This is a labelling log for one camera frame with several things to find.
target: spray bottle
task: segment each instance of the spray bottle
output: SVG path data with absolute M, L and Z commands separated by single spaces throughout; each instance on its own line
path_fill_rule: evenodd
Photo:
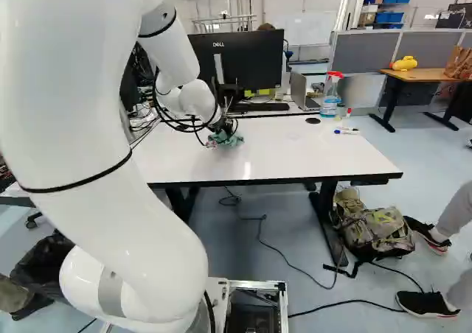
M 338 81 L 342 79 L 344 75 L 340 71 L 329 71 L 327 75 L 328 79 L 331 79 L 332 84 L 326 93 L 319 114 L 321 117 L 335 117 L 338 110 L 338 103 L 341 102 L 341 98 L 338 95 Z

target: whiteboard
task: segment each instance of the whiteboard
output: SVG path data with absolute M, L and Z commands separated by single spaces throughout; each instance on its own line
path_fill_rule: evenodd
M 328 44 L 336 14 L 336 11 L 282 14 L 268 17 L 268 22 L 285 30 L 285 39 L 290 46 Z

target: shoe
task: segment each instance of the shoe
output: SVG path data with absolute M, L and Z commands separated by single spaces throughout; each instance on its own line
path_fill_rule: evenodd
M 397 292 L 397 303 L 409 314 L 419 318 L 454 318 L 460 309 L 449 311 L 440 292 Z
M 429 230 L 431 230 L 434 225 L 419 222 L 418 220 L 413 219 L 412 217 L 405 216 L 403 218 L 414 232 L 416 232 L 418 235 L 425 239 L 429 248 L 433 252 L 435 252 L 438 256 L 444 256 L 447 254 L 448 249 L 452 246 L 452 243 L 448 239 L 444 242 L 438 242 L 433 239 L 433 237 L 429 233 Z

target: laptop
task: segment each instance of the laptop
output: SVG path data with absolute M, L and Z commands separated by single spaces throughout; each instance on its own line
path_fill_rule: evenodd
M 321 107 L 313 99 L 307 97 L 307 78 L 293 71 L 290 74 L 290 95 L 292 101 L 303 111 L 319 111 Z

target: paper bag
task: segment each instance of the paper bag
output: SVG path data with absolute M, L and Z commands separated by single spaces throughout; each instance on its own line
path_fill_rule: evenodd
M 445 66 L 444 74 L 454 79 L 466 80 L 472 74 L 472 49 L 455 46 Z

